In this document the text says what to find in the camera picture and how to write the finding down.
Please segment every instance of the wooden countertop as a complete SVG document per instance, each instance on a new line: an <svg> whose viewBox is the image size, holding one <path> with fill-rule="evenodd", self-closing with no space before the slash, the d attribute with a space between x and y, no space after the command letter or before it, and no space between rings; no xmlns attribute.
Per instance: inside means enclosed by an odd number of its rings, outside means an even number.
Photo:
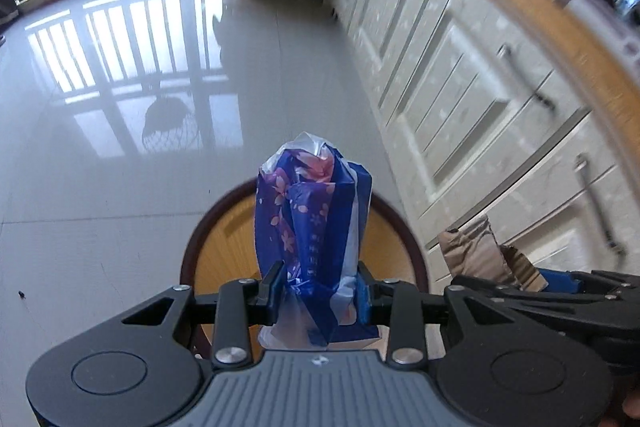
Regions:
<svg viewBox="0 0 640 427"><path fill-rule="evenodd" d="M616 144L640 195L640 90L600 41L554 0L492 0L546 48Z"/></svg>

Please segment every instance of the dark brown stool rim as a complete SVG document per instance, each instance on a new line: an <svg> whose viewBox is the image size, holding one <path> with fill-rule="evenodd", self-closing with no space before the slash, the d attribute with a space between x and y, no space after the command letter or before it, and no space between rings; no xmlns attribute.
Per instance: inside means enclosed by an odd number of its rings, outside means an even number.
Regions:
<svg viewBox="0 0 640 427"><path fill-rule="evenodd" d="M194 285L198 258L207 237L209 237L209 233L230 209L245 198L255 195L256 190L257 178L247 180L222 196L204 215L195 230L193 230L185 249L182 267L180 268L180 284ZM414 269L415 285L421 292L428 293L429 277L427 276L427 267L424 264L422 250L414 233L398 212L375 192L371 194L370 208L379 213L398 234L407 254L409 254L409 259ZM196 330L193 344L196 352L203 357L209 356L210 344L202 328Z"/></svg>

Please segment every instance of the white tile floor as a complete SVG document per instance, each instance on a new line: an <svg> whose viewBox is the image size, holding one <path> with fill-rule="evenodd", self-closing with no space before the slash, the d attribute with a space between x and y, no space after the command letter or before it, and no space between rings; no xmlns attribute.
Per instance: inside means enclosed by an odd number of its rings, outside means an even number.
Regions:
<svg viewBox="0 0 640 427"><path fill-rule="evenodd" d="M177 282L203 212L301 131L401 206L346 40L308 0L63 0L6 38L2 427L36 425L37 356Z"/></svg>

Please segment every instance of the chair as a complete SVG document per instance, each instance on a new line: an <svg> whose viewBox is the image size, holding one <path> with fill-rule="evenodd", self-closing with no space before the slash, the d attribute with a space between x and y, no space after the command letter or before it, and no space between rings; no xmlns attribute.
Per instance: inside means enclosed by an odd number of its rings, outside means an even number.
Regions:
<svg viewBox="0 0 640 427"><path fill-rule="evenodd" d="M229 280L260 279L254 247L256 184L253 178L226 193L191 234L180 283L193 286L196 295L215 293ZM427 269L414 234L375 193L371 195L360 259L376 279L398 277L415 283L422 292L429 290ZM262 349L257 342L259 329L250 328L254 359ZM212 326L203 325L194 336L194 352L209 357L211 339Z"/></svg>

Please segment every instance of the gray gripper base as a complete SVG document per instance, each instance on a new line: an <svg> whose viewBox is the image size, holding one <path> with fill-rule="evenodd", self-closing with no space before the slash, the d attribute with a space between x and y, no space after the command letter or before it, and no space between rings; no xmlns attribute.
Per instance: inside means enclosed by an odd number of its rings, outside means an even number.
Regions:
<svg viewBox="0 0 640 427"><path fill-rule="evenodd" d="M267 351L220 373L173 427L471 427L423 373L396 371L377 351Z"/></svg>

